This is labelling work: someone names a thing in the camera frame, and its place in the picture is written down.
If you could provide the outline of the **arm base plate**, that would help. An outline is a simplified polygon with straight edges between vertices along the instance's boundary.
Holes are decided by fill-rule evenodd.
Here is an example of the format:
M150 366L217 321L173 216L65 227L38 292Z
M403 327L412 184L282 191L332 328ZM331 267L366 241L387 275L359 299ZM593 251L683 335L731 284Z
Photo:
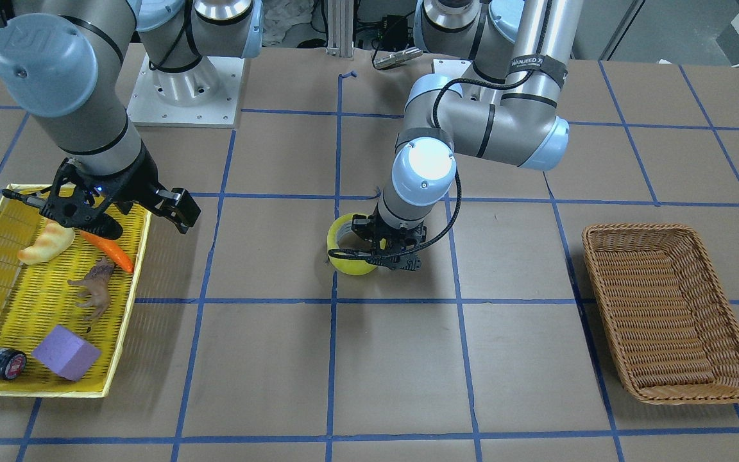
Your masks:
M461 78L472 66L472 61L449 58L433 59L433 73L450 77Z
M205 56L184 73L149 68L144 58L127 105L129 120L163 128L235 128L249 61Z

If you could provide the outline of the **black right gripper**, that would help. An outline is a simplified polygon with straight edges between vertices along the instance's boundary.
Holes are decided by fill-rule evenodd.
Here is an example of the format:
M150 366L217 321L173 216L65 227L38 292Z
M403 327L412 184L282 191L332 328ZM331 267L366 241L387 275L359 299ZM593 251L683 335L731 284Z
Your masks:
M49 196L3 188L2 196L39 209L44 218L65 228L77 228L105 239L119 239L123 231L106 209L114 205L128 214L133 205L173 223L181 234L194 227L201 208L185 188L167 190L158 181L158 170L147 150L129 167L113 175L86 175L71 160L62 162L53 178Z

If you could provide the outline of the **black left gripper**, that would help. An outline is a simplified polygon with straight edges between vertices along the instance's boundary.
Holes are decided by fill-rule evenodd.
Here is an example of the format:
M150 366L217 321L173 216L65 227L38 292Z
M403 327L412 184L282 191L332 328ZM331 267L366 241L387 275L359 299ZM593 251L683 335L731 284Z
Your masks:
M366 243L369 249L328 249L331 261L364 261L391 270L419 270L421 259L414 248L426 241L427 227L420 223L414 228L393 228L376 214L352 217L351 231Z

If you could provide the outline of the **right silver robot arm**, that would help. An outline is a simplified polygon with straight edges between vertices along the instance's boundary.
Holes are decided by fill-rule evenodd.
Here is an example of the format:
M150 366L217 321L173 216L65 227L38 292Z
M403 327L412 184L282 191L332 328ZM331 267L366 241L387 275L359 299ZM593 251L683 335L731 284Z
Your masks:
M65 228L105 239L123 231L108 207L140 205L180 233L201 210L158 181L155 161L115 93L132 36L146 48L142 100L162 124L225 126L235 116L222 62L255 58L260 1L0 1L0 79L67 158L38 193L3 196Z

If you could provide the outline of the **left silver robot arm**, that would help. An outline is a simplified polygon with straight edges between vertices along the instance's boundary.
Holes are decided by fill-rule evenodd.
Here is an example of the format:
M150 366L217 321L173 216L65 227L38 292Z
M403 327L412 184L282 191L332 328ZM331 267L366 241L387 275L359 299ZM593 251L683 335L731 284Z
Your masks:
M414 82L387 184L371 214L347 214L328 235L328 259L347 275L376 267L418 270L425 218L460 187L455 156L548 171L565 152L569 124L557 102L581 1L419 1L414 41L469 62L460 76Z

